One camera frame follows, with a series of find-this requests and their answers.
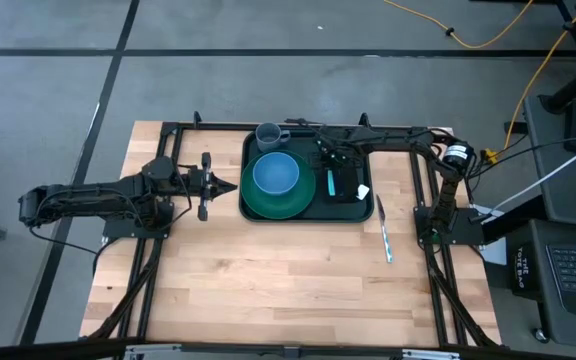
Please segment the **grey cart top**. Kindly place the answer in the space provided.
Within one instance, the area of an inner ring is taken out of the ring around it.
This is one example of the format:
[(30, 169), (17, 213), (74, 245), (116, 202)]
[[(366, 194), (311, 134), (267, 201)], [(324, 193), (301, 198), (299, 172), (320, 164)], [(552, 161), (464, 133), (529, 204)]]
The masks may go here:
[(573, 152), (564, 148), (565, 116), (548, 112), (536, 97), (524, 101), (524, 115), (535, 147), (533, 154), (538, 176), (542, 178), (566, 161), (571, 162), (540, 184), (548, 218), (576, 224), (576, 159)]

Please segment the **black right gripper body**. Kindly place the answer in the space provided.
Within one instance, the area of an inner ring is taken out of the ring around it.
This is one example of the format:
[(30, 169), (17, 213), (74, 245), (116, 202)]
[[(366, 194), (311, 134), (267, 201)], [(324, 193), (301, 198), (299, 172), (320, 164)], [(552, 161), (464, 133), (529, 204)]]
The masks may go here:
[(357, 148), (346, 141), (316, 135), (313, 144), (316, 150), (309, 154), (309, 160), (315, 168), (360, 168), (364, 165)]

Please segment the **green round plate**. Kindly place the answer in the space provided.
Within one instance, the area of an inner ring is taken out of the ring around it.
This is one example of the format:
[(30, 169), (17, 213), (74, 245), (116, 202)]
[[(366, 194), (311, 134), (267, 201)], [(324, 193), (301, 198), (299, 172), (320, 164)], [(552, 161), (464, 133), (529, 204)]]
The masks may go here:
[(252, 158), (242, 170), (240, 179), (239, 210), (251, 221), (283, 221), (299, 218), (312, 203), (316, 191), (316, 177), (306, 160), (291, 151), (283, 152), (292, 156), (300, 169), (297, 184), (284, 195), (272, 196), (263, 193), (253, 181), (253, 167), (261, 154)]

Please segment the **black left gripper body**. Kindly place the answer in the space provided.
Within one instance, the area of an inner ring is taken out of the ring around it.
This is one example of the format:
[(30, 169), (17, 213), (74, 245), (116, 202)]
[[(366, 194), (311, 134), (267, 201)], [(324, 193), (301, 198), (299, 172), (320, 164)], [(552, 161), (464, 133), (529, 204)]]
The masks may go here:
[(204, 152), (201, 155), (201, 166), (197, 165), (181, 165), (179, 168), (186, 169), (185, 174), (180, 174), (182, 189), (185, 196), (192, 203), (191, 197), (199, 199), (199, 207), (197, 217), (200, 221), (208, 220), (207, 201), (211, 195), (211, 170), (212, 158), (209, 152)]

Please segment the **black cloth napkin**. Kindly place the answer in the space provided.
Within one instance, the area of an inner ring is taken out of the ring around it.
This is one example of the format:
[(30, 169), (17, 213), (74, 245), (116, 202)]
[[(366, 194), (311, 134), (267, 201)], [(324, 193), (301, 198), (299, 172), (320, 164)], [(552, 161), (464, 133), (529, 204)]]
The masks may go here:
[[(336, 195), (330, 197), (327, 188), (326, 172), (331, 169), (334, 174)], [(358, 173), (354, 168), (328, 168), (324, 170), (324, 195), (330, 202), (354, 203), (363, 201), (370, 192), (370, 188), (359, 182)]]

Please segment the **blue bowl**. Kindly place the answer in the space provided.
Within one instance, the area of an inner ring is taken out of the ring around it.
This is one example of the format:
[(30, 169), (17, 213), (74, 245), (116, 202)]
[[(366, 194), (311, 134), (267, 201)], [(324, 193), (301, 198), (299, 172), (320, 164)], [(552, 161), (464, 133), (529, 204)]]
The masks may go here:
[(297, 184), (300, 169), (296, 160), (283, 152), (271, 152), (257, 160), (253, 181), (263, 192), (272, 196), (288, 193)]

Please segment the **grey mug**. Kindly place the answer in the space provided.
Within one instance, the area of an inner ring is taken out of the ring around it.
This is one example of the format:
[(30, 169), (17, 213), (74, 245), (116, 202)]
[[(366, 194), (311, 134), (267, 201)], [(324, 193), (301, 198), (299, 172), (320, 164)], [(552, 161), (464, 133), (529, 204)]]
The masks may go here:
[(260, 124), (255, 130), (257, 147), (261, 152), (279, 149), (291, 138), (289, 130), (282, 130), (274, 123)]

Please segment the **black tote bag box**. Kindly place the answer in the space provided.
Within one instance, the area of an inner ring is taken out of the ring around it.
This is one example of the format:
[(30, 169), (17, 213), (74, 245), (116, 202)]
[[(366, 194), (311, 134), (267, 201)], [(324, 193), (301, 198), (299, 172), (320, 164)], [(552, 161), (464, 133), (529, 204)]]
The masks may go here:
[(541, 286), (533, 246), (523, 243), (509, 255), (511, 289), (514, 295), (538, 301)]

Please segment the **dark green rectangular tray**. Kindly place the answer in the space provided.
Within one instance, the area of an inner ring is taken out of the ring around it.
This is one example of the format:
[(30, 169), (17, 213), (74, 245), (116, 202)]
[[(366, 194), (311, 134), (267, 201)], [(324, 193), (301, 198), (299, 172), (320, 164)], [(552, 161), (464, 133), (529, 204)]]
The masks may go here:
[[(375, 202), (370, 194), (363, 201), (354, 203), (330, 202), (324, 195), (324, 168), (315, 168), (309, 160), (309, 154), (316, 150), (313, 144), (314, 134), (306, 130), (293, 130), (291, 138), (280, 151), (291, 151), (302, 156), (314, 171), (316, 177), (315, 196), (310, 206), (300, 214), (299, 218), (283, 221), (292, 222), (320, 222), (320, 223), (361, 223), (368, 219), (373, 211)], [(263, 154), (257, 147), (254, 133), (249, 133), (242, 142), (241, 170), (249, 161)]]

